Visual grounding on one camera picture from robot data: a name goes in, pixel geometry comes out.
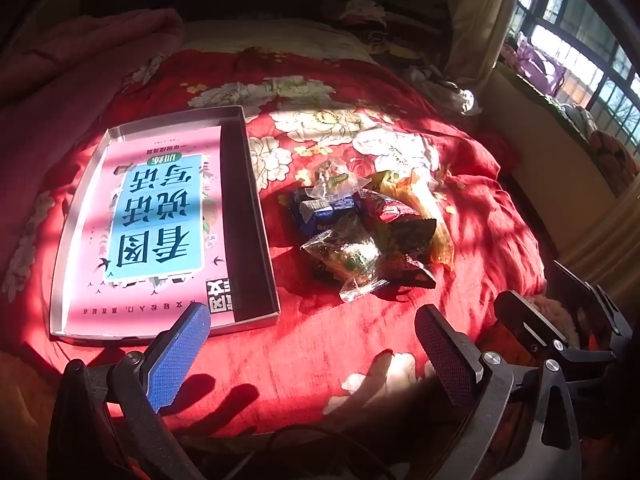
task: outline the book cover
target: book cover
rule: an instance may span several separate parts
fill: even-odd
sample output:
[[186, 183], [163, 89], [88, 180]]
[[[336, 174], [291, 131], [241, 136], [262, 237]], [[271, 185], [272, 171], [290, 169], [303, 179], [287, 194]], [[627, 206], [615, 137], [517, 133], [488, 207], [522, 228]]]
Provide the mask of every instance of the book cover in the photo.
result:
[[63, 331], [154, 336], [191, 301], [234, 322], [226, 268], [220, 126], [114, 139], [94, 171], [63, 283]]

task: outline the blue snack package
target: blue snack package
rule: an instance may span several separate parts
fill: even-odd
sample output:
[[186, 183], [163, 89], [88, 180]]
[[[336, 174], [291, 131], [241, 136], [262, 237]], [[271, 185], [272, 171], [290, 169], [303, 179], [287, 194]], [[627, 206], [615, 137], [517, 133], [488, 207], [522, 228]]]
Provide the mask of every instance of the blue snack package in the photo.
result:
[[329, 202], [307, 194], [312, 187], [299, 187], [292, 193], [290, 209], [303, 236], [308, 239], [332, 227], [350, 211], [355, 211], [352, 196]]

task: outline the swallow illustration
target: swallow illustration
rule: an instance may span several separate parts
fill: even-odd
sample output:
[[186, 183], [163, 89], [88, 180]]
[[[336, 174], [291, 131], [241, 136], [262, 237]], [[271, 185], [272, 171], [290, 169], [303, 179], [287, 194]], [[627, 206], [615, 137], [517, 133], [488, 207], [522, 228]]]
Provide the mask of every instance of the swallow illustration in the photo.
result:
[[98, 265], [97, 267], [95, 267], [95, 270], [100, 269], [100, 267], [104, 267], [105, 272], [107, 271], [107, 269], [109, 269], [109, 264], [111, 263], [111, 260], [107, 260], [107, 258], [100, 258], [102, 260], [102, 263], [100, 265]]

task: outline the beige curtain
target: beige curtain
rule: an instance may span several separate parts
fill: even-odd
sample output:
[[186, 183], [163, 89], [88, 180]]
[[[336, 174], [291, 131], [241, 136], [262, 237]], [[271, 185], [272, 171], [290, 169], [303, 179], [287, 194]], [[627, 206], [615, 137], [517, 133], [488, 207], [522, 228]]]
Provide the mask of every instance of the beige curtain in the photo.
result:
[[453, 41], [445, 74], [479, 94], [498, 59], [516, 0], [449, 0]]
[[600, 285], [628, 320], [640, 304], [640, 176], [563, 259], [581, 279]]

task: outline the red bedspread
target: red bedspread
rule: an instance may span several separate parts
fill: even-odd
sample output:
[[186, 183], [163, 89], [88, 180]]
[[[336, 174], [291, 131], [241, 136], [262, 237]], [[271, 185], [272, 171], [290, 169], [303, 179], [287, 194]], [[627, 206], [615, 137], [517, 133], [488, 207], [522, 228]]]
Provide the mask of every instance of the red bedspread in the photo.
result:
[[[456, 330], [473, 339], [494, 322], [492, 301], [500, 291], [532, 294], [542, 287], [537, 242], [496, 182], [494, 158], [441, 122], [391, 72], [357, 60], [318, 61], [256, 48], [239, 54], [188, 50], [132, 78], [85, 142], [49, 171], [29, 237], [2, 287], [5, 348], [42, 371], [63, 370], [75, 357], [117, 358], [116, 349], [47, 338], [52, 271], [74, 186], [107, 127], [225, 104], [242, 104], [247, 116], [282, 315], [276, 326], [207, 341], [165, 413], [172, 430], [237, 434], [317, 421], [357, 390], [385, 350], [394, 355], [386, 387], [376, 395], [404, 388], [424, 375], [426, 356], [413, 329], [418, 306], [438, 305]], [[285, 190], [307, 180], [308, 168], [329, 153], [363, 173], [426, 165], [425, 140], [450, 172], [438, 192], [455, 245], [455, 269], [434, 266], [435, 290], [384, 290], [342, 304], [335, 287], [312, 279], [284, 205]]]

